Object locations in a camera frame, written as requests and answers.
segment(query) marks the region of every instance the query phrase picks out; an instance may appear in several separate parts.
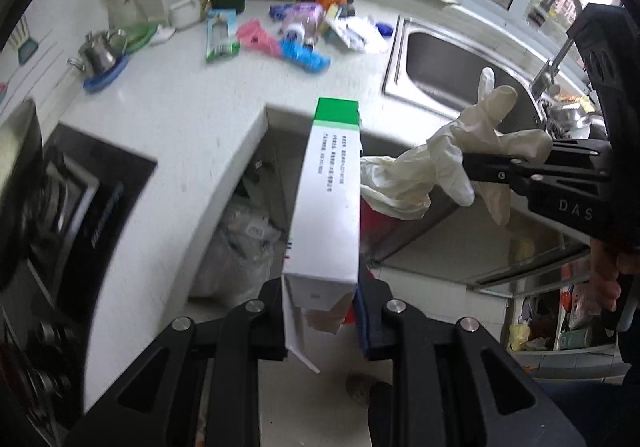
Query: gas stove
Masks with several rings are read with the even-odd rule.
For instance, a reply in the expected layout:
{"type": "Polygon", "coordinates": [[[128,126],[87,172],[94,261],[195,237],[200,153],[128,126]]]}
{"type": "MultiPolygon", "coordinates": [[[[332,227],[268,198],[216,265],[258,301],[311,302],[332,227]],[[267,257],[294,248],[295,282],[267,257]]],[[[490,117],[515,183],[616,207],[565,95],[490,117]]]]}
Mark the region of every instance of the gas stove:
{"type": "Polygon", "coordinates": [[[82,416],[95,301],[155,167],[65,125],[44,146],[27,257],[0,291],[0,377],[43,445],[61,445],[82,416]]]}

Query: screw head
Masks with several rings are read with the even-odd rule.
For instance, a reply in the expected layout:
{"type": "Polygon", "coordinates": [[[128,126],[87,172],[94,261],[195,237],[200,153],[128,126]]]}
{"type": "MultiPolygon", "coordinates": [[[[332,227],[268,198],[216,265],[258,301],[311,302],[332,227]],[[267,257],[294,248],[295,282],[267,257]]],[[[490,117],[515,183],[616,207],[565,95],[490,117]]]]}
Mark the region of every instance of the screw head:
{"type": "Polygon", "coordinates": [[[260,313],[264,310],[264,302],[260,299],[250,300],[247,304],[244,305],[244,309],[249,313],[260,313]]]}
{"type": "Polygon", "coordinates": [[[178,317],[171,323],[171,328],[177,332],[183,332],[191,328],[191,319],[188,317],[178,317]]]}
{"type": "Polygon", "coordinates": [[[393,313],[402,313],[406,310],[406,303],[400,299],[391,299],[386,302],[386,309],[393,313]]]}
{"type": "Polygon", "coordinates": [[[460,319],[460,326],[464,331],[473,333],[478,330],[480,323],[475,317],[463,317],[460,319]]]}

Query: white bag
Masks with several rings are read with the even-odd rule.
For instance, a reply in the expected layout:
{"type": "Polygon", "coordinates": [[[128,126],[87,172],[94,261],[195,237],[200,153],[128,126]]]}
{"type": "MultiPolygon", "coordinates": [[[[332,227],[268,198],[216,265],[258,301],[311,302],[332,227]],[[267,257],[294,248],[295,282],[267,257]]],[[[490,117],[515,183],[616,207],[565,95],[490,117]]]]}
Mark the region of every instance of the white bag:
{"type": "Polygon", "coordinates": [[[255,299],[269,279],[280,237],[268,216],[245,202],[226,206],[198,268],[190,297],[210,297],[227,308],[255,299]]]}
{"type": "MultiPolygon", "coordinates": [[[[531,129],[502,136],[495,132],[515,106],[518,93],[510,86],[492,90],[493,85],[493,72],[486,68],[479,83],[478,103],[441,127],[427,143],[397,159],[360,159],[360,192],[373,210],[399,220],[418,220],[429,208],[429,192],[436,185],[458,205],[470,206],[476,196],[462,167],[463,152],[519,156],[534,164],[546,161],[552,146],[546,132],[531,129]]],[[[507,224],[511,211],[509,186],[479,183],[478,189],[494,221],[507,224]]]]}

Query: pink glove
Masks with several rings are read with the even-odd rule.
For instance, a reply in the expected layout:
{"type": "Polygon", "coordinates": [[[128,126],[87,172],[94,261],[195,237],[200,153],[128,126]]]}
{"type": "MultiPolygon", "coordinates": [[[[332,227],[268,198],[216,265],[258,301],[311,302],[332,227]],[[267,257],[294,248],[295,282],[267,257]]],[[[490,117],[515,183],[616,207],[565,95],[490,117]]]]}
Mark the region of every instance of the pink glove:
{"type": "Polygon", "coordinates": [[[261,51],[272,57],[282,57],[280,43],[260,26],[257,19],[251,19],[239,27],[236,36],[245,48],[261,51]]]}

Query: kitchen counter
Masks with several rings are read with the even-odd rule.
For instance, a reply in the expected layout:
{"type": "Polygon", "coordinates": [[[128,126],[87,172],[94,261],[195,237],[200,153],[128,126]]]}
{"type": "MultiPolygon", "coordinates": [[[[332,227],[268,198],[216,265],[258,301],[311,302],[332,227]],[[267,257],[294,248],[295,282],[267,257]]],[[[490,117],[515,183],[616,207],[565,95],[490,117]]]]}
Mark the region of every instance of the kitchen counter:
{"type": "MultiPolygon", "coordinates": [[[[248,0],[239,24],[268,0],[248,0]]],[[[398,12],[356,1],[359,15],[396,25],[398,12]]],[[[60,122],[153,157],[158,167],[114,250],[95,308],[85,407],[183,308],[229,196],[267,127],[306,131],[320,96],[360,103],[362,131],[405,146],[424,143],[448,120],[382,95],[389,53],[363,55],[319,43],[323,74],[256,52],[204,62],[204,25],[132,56],[97,94],[81,92],[60,122]]]]}

